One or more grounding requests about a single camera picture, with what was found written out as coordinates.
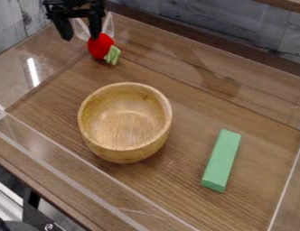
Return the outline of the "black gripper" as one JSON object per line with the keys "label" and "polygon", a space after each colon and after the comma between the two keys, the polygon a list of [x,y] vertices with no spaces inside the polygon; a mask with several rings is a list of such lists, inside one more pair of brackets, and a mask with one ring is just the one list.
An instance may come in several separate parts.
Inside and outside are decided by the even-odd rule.
{"label": "black gripper", "polygon": [[65,41],[73,38],[70,18],[75,17],[89,17],[91,38],[98,38],[106,16],[105,0],[43,0],[43,6]]}

